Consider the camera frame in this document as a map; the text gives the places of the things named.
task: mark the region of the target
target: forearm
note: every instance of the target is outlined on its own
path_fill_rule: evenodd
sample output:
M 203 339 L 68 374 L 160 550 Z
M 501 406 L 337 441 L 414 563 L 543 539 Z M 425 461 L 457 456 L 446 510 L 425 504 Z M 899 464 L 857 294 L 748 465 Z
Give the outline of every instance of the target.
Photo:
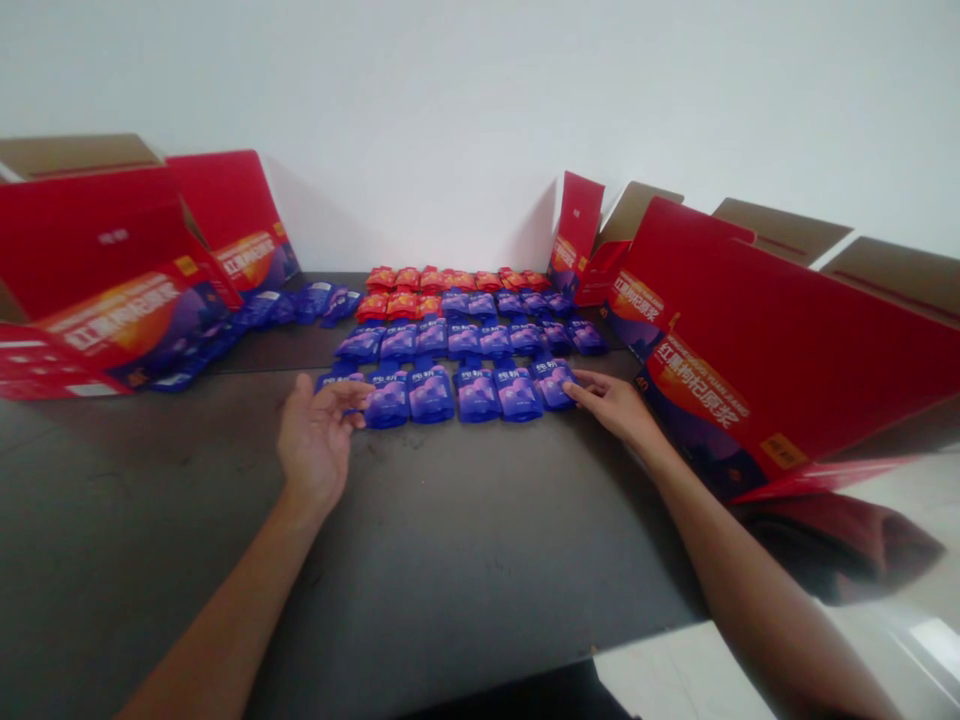
M 322 523 L 285 492 L 243 558 L 121 718 L 239 718 Z
M 830 620 L 670 444 L 630 444 L 677 524 L 717 627 L 775 709 L 898 717 Z

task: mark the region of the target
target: person's right hand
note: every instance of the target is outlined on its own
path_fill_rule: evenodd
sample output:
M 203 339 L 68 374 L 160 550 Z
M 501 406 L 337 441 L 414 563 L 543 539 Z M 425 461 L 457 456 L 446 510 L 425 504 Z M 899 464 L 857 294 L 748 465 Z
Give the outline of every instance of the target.
M 589 370 L 574 370 L 573 374 L 583 387 L 568 382 L 564 383 L 563 391 L 577 401 L 577 407 L 593 413 L 607 430 L 637 450 L 652 449 L 666 442 L 633 385 Z

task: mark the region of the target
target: hand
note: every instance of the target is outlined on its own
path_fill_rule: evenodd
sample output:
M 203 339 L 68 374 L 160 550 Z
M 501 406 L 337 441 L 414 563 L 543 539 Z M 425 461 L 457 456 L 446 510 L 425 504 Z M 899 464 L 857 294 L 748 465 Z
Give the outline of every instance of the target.
M 316 512 L 323 520 L 330 514 L 347 482 L 350 435 L 366 425 L 363 413 L 373 385 L 338 382 L 316 395 L 308 375 L 298 375 L 293 392 L 283 408 L 277 452 L 287 476 L 289 494 L 298 506 Z
M 589 370 L 574 370 L 583 387 L 564 383 L 563 391 L 600 423 L 638 452 L 656 449 L 667 440 L 639 393 L 626 380 Z

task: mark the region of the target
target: box flap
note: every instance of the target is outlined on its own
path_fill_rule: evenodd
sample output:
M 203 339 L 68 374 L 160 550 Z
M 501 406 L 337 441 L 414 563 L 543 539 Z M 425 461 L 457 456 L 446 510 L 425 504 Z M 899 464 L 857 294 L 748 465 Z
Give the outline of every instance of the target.
M 0 140 L 0 162 L 23 180 L 162 165 L 138 135 L 76 135 Z
M 666 198 L 677 204 L 683 203 L 683 195 L 679 193 L 645 185 L 635 180 L 627 183 L 623 189 L 623 195 L 620 196 L 616 207 L 613 208 L 613 212 L 610 213 L 610 217 L 607 218 L 597 236 L 595 248 L 606 242 L 633 240 L 650 201 L 655 197 Z
M 0 277 L 32 321 L 196 248 L 162 167 L 11 183 L 0 217 Z
M 821 272 L 960 327 L 960 260 L 859 237 Z
M 853 229 L 734 198 L 720 203 L 713 216 L 750 228 L 757 233 L 757 247 L 804 267 L 810 267 Z

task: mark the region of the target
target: white wall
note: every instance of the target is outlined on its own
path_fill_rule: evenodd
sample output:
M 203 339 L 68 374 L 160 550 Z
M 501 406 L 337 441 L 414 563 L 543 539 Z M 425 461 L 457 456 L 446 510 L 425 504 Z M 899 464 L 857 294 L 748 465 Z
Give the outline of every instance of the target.
M 5 0 L 0 135 L 254 147 L 308 269 L 543 267 L 566 168 L 960 256 L 960 4 Z

